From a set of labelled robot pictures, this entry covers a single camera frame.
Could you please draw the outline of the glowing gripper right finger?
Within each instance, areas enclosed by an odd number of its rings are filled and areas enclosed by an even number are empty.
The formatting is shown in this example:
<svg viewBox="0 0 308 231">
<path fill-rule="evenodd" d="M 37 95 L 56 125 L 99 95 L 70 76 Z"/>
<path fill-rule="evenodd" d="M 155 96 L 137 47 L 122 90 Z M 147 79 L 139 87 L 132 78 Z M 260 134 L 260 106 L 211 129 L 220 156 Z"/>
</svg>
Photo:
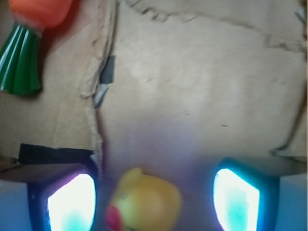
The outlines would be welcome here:
<svg viewBox="0 0 308 231">
<path fill-rule="evenodd" d="M 279 176 L 272 157 L 223 158 L 213 179 L 213 203 L 225 231 L 275 230 Z"/>
</svg>

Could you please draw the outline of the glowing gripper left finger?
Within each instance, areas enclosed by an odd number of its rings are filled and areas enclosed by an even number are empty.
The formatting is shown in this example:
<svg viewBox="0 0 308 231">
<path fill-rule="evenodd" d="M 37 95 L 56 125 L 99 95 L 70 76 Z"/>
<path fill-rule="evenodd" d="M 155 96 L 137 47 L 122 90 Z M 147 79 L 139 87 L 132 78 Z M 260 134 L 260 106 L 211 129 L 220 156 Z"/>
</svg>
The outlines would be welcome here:
<svg viewBox="0 0 308 231">
<path fill-rule="evenodd" d="M 96 211 L 96 184 L 82 164 L 29 165 L 27 183 L 34 231 L 89 231 Z"/>
</svg>

